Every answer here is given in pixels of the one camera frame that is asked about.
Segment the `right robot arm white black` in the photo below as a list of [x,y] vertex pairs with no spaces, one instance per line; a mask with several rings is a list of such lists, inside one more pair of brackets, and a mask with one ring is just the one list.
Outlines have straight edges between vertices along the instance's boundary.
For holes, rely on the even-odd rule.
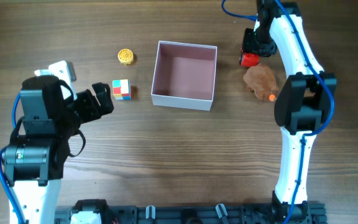
[[334,113],[337,79],[315,59],[295,2],[257,1],[253,29],[246,29],[242,51],[260,57],[278,52],[286,82],[274,105],[282,133],[280,175],[273,191],[272,219],[303,222],[309,214],[306,180],[311,149]]

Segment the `yellow round toy wheel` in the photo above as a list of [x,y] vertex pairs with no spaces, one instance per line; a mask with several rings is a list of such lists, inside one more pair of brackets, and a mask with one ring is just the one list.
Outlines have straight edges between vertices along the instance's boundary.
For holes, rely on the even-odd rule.
[[117,58],[123,65],[130,65],[134,61],[134,54],[130,49],[122,49],[118,52]]

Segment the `red toy fire truck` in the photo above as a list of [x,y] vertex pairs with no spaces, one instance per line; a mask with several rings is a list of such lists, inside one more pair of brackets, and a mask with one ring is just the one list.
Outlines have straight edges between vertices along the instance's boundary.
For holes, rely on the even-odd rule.
[[239,64],[243,67],[253,67],[258,65],[259,56],[252,53],[243,53],[240,56]]

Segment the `multicoloured puzzle cube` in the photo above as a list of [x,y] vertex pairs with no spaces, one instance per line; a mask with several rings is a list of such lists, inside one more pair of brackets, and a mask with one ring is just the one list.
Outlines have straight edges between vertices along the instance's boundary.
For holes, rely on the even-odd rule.
[[128,79],[112,81],[113,96],[116,100],[130,100],[131,85]]

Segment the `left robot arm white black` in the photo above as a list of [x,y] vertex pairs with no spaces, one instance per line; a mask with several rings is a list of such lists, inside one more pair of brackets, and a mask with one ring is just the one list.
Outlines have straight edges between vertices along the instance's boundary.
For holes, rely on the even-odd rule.
[[0,181],[10,203],[11,223],[53,223],[64,163],[73,154],[69,139],[80,126],[112,113],[107,83],[91,90],[70,89],[53,75],[28,78],[19,96],[24,115],[16,121],[9,144],[0,151]]

